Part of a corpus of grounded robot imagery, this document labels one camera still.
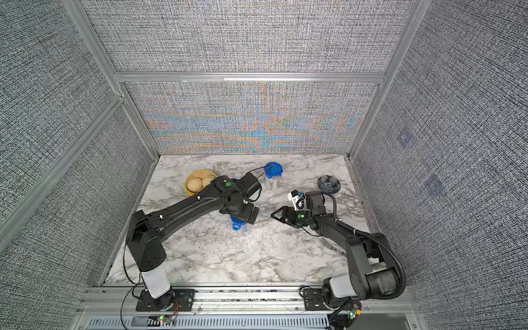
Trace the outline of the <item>clear container front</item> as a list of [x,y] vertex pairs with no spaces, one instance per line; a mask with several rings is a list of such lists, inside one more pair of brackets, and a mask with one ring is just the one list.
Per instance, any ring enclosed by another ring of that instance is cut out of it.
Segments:
[[251,233],[252,225],[251,224],[233,225],[233,228],[236,229],[235,232],[238,235],[246,236]]

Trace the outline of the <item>blue lid back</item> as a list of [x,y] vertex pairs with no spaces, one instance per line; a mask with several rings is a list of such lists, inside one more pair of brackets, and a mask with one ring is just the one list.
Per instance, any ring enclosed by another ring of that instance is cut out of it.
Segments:
[[265,175],[268,179],[281,177],[283,174],[283,166],[277,162],[269,162],[264,166]]

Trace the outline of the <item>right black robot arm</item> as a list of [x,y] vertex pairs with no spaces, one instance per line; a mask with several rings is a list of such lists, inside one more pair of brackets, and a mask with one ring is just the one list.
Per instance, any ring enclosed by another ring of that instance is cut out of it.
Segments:
[[310,228],[344,250],[347,273],[325,279],[321,287],[328,308],[336,311],[356,301],[392,300],[405,292],[404,267],[383,234],[364,232],[340,220],[333,195],[312,191],[304,194],[304,200],[304,209],[283,206],[271,217],[295,229]]

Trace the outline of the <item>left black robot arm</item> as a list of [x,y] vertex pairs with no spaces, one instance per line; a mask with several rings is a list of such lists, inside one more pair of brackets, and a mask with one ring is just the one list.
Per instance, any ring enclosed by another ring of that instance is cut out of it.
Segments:
[[259,208],[251,198],[260,194],[262,185],[252,173],[235,180],[219,176],[194,195],[172,206],[149,214],[139,210],[131,216],[126,234],[128,247],[140,272],[145,289],[136,307],[138,312],[161,312],[175,309],[177,298],[169,282],[164,262],[163,242],[183,227],[214,211],[245,224],[254,224]]

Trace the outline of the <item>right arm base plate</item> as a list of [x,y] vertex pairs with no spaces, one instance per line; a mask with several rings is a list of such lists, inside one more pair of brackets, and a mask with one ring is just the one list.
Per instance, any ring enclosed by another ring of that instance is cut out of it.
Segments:
[[321,311],[357,311],[362,309],[360,301],[352,297],[336,298],[329,289],[321,287],[302,286],[298,293],[302,298],[304,308],[308,312]]

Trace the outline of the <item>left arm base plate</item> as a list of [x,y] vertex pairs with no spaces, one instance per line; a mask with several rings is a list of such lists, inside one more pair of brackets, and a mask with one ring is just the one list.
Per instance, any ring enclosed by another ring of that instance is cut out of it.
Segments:
[[147,290],[142,290],[136,305],[136,312],[190,312],[195,300],[194,289],[169,290],[154,299]]

